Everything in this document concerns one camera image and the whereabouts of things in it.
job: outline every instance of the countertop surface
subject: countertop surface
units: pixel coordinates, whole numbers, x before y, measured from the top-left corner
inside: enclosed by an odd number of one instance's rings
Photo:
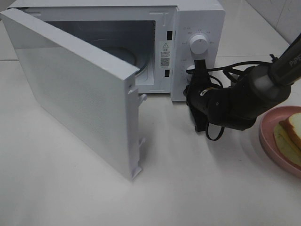
[[[244,0],[221,2],[216,66],[269,61],[288,47]],[[2,22],[0,74],[1,226],[300,225],[301,180],[262,149],[262,116],[212,142],[196,134],[186,104],[149,95],[139,108],[143,171],[131,183],[40,107]],[[298,81],[281,105],[300,98]]]

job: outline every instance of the plate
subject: plate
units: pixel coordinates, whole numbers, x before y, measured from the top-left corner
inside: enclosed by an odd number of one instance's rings
[[[292,114],[301,112],[299,106],[282,106],[268,111],[262,118],[259,128],[260,143],[267,155],[281,168],[301,178],[301,167],[284,157],[278,150],[274,138],[274,127]]]

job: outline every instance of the microwave door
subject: microwave door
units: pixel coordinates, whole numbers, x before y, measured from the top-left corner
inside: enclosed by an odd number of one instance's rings
[[[1,18],[40,105],[132,179],[141,170],[139,69],[18,9]]]

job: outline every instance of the microwave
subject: microwave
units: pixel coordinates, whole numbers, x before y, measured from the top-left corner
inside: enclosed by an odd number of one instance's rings
[[[184,101],[187,68],[213,67],[218,0],[17,0],[1,18],[39,104],[128,179],[141,171],[138,107]]]

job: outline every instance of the bread slice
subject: bread slice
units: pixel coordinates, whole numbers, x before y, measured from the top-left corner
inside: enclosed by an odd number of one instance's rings
[[[281,121],[290,139],[301,149],[301,113],[296,113]]]
[[[285,158],[301,166],[301,150],[291,141],[287,132],[279,123],[274,127],[274,137],[278,150]]]

